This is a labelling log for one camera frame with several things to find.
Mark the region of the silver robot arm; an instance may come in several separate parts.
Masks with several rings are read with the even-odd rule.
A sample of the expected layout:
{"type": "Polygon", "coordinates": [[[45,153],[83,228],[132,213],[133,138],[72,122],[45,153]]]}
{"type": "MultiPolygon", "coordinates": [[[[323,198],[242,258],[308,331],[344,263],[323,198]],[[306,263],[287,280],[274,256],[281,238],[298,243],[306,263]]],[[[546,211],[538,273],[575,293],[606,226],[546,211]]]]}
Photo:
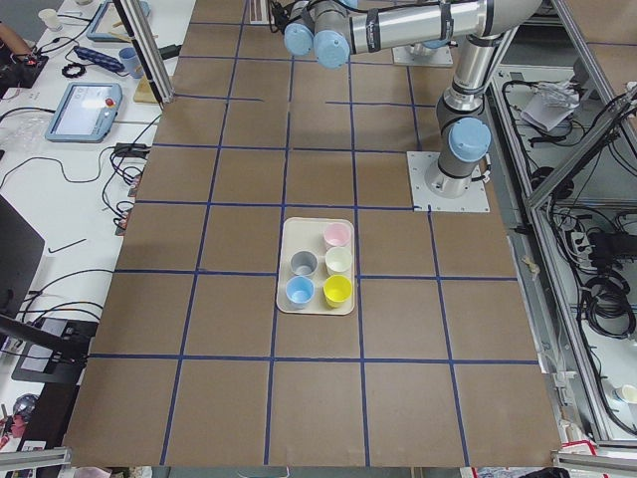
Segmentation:
{"type": "Polygon", "coordinates": [[[354,1],[272,1],[268,11],[272,32],[283,34],[291,55],[315,54],[328,69],[340,68],[352,55],[460,39],[452,83],[437,105],[444,142],[434,170],[462,180],[491,143],[477,113],[507,48],[504,39],[539,6],[537,1],[416,1],[360,10],[354,1]]]}

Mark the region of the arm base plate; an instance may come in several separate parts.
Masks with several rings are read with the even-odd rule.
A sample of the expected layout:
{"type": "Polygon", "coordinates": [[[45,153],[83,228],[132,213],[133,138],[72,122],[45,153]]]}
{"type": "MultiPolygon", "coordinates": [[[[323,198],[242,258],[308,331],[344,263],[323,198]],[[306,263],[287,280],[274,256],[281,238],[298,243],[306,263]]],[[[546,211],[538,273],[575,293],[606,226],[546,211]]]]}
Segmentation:
{"type": "Polygon", "coordinates": [[[393,63],[399,66],[451,68],[453,59],[447,45],[428,48],[423,44],[394,47],[393,63]]]}
{"type": "Polygon", "coordinates": [[[475,164],[472,175],[456,179],[439,168],[437,151],[408,151],[413,209],[422,212],[488,213],[489,171],[475,164]]]}

